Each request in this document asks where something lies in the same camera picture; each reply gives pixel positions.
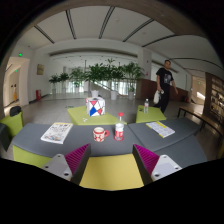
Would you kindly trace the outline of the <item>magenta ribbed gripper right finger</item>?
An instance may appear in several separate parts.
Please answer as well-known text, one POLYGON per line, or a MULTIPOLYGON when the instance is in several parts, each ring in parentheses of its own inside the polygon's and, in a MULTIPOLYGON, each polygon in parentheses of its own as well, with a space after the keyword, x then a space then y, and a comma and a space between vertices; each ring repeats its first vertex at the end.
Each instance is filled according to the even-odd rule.
POLYGON ((144 185, 181 170, 168 155, 159 156, 140 145, 134 144, 132 153, 144 185))

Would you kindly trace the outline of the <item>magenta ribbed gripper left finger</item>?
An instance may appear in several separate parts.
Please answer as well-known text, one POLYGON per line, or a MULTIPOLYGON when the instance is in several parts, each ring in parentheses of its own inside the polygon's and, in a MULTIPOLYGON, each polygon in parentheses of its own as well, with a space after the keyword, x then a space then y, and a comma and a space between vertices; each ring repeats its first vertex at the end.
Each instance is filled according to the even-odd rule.
POLYGON ((81 146, 66 155, 56 154, 42 169, 79 185, 91 154, 91 145, 81 146))

